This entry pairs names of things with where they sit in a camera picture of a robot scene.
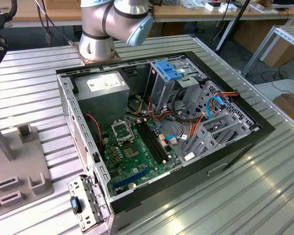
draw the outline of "metal workbench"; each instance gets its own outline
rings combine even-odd
[[[191,50],[276,128],[225,173],[120,234],[294,234],[294,122],[196,38],[152,38],[140,47],[116,48],[124,59]],[[5,133],[17,124],[37,126],[54,186],[52,195],[0,216],[2,235],[80,234],[67,182],[82,167],[54,72],[79,64],[73,48],[54,47],[10,52],[0,65],[0,128]]]

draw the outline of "ram slot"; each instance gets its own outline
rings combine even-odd
[[[163,160],[169,160],[163,147],[153,135],[147,124],[139,124],[136,126],[136,128],[158,164],[161,164]]]

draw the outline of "motherboard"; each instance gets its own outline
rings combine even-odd
[[[105,143],[104,162],[111,176],[108,183],[111,196],[177,170],[181,165],[178,155],[164,140],[153,120],[126,125],[118,122],[102,136]],[[125,137],[129,137],[130,141],[118,141]]]

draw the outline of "wooden desk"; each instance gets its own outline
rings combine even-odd
[[[0,7],[10,6],[10,0],[0,0]],[[37,6],[34,0],[18,0],[18,12],[13,18],[14,27],[36,27],[41,26],[37,14]],[[230,21],[225,33],[223,34],[219,46],[228,34],[237,14],[237,12],[229,12],[224,20]],[[81,10],[48,10],[48,16],[56,25],[81,25]],[[220,12],[211,12],[205,8],[188,9],[182,5],[177,6],[155,6],[155,22],[197,22],[197,21],[221,21],[223,14]],[[291,25],[294,21],[294,9],[279,14],[261,14],[251,9],[244,12],[241,20],[276,20],[288,19],[285,25]]]

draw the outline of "blue tab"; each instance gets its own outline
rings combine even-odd
[[[72,200],[72,205],[73,205],[73,208],[76,208],[76,200],[74,199],[74,200]]]
[[[169,81],[177,80],[183,77],[183,75],[179,74],[176,71],[175,67],[167,60],[156,61],[156,66],[167,77]]]
[[[226,105],[226,103],[224,103],[224,101],[223,101],[219,96],[216,96],[215,99],[216,99],[220,104],[224,104],[224,105]]]

